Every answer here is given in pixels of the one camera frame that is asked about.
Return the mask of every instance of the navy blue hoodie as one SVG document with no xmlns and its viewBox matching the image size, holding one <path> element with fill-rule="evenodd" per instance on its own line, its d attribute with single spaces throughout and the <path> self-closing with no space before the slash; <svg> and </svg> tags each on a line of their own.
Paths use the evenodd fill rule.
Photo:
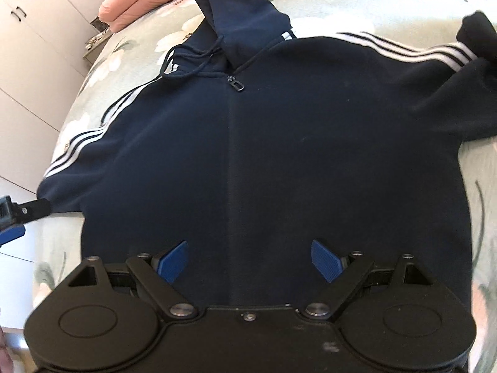
<svg viewBox="0 0 497 373">
<path fill-rule="evenodd" d="M 174 285 L 194 303 L 300 304 L 326 285 L 310 257 L 320 239 L 385 263 L 415 254 L 469 307 L 457 155 L 497 134 L 488 19 L 414 49 L 367 33 L 297 39 L 267 0 L 196 1 L 205 20 L 161 75 L 73 138 L 38 189 L 56 212 L 83 212 L 83 256 L 186 240 Z"/>
</svg>

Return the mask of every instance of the drawstring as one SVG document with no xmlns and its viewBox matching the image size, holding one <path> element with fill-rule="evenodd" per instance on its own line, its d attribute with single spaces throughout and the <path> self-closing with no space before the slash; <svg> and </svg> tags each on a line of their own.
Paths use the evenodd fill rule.
<svg viewBox="0 0 497 373">
<path fill-rule="evenodd" d="M 200 73 L 200 71 L 202 71 L 202 69 L 205 66 L 207 66 L 207 64 L 209 63 L 212 56 L 219 53 L 222 50 L 221 46 L 220 46 L 222 41 L 223 41 L 223 36 L 218 37 L 216 39 L 216 41 L 214 42 L 214 44 L 207 51 L 201 51 L 193 46 L 189 46 L 188 44 L 177 44 L 176 46 L 173 46 L 167 52 L 166 59 L 164 60 L 164 63 L 161 66 L 161 71 L 159 72 L 159 74 L 162 77 L 187 78 L 187 77 L 192 77 L 192 76 Z M 185 53 L 182 51 L 176 52 L 175 50 L 178 48 L 189 50 L 194 54 L 191 54 L 191 53 L 188 54 L 188 53 Z M 189 71 L 187 73 L 173 74 L 171 72 L 171 73 L 166 74 L 166 69 L 171 64 L 171 62 L 173 61 L 174 58 L 206 58 L 206 59 L 197 68 L 195 68 L 192 71 Z"/>
</svg>

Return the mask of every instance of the bedspread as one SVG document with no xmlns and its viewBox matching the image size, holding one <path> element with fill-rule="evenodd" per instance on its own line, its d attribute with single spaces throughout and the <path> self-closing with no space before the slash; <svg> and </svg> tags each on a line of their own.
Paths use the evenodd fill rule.
<svg viewBox="0 0 497 373">
<path fill-rule="evenodd" d="M 461 19 L 482 10 L 497 24 L 497 0 L 270 0 L 288 14 L 298 37 L 367 31 L 417 48 L 455 41 Z M 100 126 L 121 95 L 157 76 L 166 52 L 203 19 L 194 0 L 175 0 L 113 35 L 86 77 L 59 136 L 54 158 L 69 140 Z M 497 140 L 466 143 L 459 160 L 473 234 L 473 315 L 478 337 L 470 371 L 497 372 Z M 37 283 L 57 284 L 80 262 L 83 215 L 59 214 L 40 223 Z M 457 273 L 457 260 L 454 260 Z"/>
</svg>

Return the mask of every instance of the white wardrobe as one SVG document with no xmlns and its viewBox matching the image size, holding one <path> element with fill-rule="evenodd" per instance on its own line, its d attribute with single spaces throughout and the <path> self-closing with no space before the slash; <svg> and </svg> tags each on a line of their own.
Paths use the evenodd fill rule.
<svg viewBox="0 0 497 373">
<path fill-rule="evenodd" d="M 89 70 L 85 41 L 102 1 L 0 0 L 0 196 L 35 199 Z M 21 328 L 31 306 L 31 284 L 14 279 L 31 281 L 36 223 L 26 230 L 0 248 L 2 326 Z"/>
</svg>

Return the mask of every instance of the person's hand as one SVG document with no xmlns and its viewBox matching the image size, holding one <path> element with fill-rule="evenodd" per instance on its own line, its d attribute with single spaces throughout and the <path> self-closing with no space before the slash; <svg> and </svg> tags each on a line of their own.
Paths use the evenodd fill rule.
<svg viewBox="0 0 497 373">
<path fill-rule="evenodd" d="M 0 373 L 13 373 L 14 372 L 14 362 L 12 361 L 11 355 L 7 352 L 7 344 L 5 340 L 5 335 L 2 328 L 0 327 Z"/>
</svg>

